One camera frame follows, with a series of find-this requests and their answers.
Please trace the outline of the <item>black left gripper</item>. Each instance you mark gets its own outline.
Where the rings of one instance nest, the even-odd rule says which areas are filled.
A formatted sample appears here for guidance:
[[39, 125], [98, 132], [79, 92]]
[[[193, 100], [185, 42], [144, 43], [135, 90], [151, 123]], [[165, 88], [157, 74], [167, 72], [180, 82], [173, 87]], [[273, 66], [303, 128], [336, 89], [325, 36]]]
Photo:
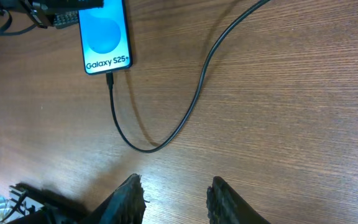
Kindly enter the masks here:
[[17, 7], [21, 12], [26, 13], [37, 27], [43, 29], [48, 27], [64, 29], [79, 23], [78, 11], [58, 12], [52, 8], [90, 9], [104, 6], [103, 0], [44, 0], [42, 3], [20, 0], [17, 1]]

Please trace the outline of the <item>blue Galaxy S25+ smartphone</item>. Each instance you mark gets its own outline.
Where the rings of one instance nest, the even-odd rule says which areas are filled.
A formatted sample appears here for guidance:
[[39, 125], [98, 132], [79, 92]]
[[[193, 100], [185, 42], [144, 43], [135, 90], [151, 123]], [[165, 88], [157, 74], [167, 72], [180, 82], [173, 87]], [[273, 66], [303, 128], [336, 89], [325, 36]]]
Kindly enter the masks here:
[[97, 75], [132, 66], [131, 40], [124, 0], [78, 11], [85, 73]]

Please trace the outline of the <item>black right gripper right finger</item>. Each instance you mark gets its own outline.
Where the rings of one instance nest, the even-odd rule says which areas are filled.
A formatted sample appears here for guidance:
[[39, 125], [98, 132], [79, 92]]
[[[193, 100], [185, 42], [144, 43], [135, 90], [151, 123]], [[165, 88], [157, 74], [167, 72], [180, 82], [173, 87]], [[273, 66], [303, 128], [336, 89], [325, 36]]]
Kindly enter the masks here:
[[210, 224], [270, 224], [220, 176], [207, 189], [206, 207]]

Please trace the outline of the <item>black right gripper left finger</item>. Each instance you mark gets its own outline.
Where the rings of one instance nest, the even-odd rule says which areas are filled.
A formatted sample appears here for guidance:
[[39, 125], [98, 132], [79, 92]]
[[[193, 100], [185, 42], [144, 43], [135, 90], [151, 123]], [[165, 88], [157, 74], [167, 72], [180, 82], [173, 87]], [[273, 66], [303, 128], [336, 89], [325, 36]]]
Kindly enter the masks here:
[[79, 224], [142, 224], [146, 204], [139, 174], [130, 175]]

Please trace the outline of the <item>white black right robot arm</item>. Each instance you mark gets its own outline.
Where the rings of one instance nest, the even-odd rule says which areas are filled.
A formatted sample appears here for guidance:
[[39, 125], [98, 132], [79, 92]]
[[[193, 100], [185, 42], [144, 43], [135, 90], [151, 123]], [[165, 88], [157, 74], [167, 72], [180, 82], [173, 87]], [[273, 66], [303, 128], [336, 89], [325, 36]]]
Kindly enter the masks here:
[[[130, 175], [89, 213], [77, 203], [22, 185], [13, 187], [12, 193], [0, 223], [142, 223], [147, 208], [139, 174]], [[268, 223], [222, 177], [213, 178], [206, 194], [210, 223]]]

